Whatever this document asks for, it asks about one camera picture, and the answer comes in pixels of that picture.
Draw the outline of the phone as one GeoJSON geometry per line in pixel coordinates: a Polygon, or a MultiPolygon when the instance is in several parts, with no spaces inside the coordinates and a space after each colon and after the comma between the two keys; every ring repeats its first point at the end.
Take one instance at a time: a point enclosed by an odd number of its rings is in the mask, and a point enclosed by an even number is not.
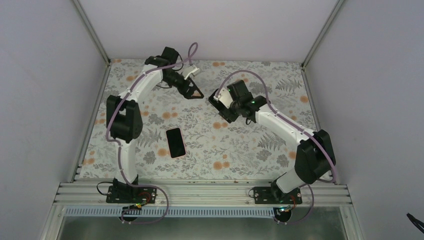
{"type": "Polygon", "coordinates": [[[165,131],[169,154],[172,159],[183,157],[187,154],[184,138],[180,128],[165,131]]]}

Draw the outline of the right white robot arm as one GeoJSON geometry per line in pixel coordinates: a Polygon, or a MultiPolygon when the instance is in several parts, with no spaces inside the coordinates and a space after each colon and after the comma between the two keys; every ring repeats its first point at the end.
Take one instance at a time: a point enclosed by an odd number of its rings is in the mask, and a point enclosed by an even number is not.
{"type": "Polygon", "coordinates": [[[303,127],[279,112],[267,94],[254,97],[242,80],[227,87],[220,86],[208,100],[228,123],[243,117],[296,146],[294,167],[270,184],[274,202],[284,203],[294,189],[315,183],[335,167],[336,158],[328,132],[303,127]]]}

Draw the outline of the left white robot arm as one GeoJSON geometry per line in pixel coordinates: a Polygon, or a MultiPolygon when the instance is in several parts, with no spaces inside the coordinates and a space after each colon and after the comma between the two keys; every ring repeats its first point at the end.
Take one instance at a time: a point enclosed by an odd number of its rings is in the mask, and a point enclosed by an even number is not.
{"type": "Polygon", "coordinates": [[[174,70],[182,65],[180,54],[171,47],[165,47],[161,55],[150,56],[144,62],[140,74],[130,87],[119,95],[110,95],[106,100],[106,134],[117,149],[117,173],[113,187],[119,196],[131,203],[139,197],[138,174],[135,163],[136,139],[143,129],[139,104],[160,82],[177,91],[186,99],[202,99],[203,93],[193,82],[200,69],[193,63],[182,72],[174,70]]]}

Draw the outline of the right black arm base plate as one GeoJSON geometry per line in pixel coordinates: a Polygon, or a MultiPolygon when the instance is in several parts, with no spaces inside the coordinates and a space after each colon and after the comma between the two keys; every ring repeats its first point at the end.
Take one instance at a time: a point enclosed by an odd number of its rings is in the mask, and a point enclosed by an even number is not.
{"type": "Polygon", "coordinates": [[[255,186],[248,191],[248,196],[254,199],[256,205],[302,204],[302,194],[299,188],[289,193],[283,193],[278,188],[274,191],[270,186],[255,186]]]}

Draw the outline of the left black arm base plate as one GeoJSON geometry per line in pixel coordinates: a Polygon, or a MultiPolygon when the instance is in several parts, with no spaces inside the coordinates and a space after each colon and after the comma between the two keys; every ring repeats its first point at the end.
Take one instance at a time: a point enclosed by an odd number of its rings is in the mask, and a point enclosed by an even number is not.
{"type": "Polygon", "coordinates": [[[106,195],[108,204],[154,204],[157,188],[154,187],[126,187],[110,186],[106,195]]]}

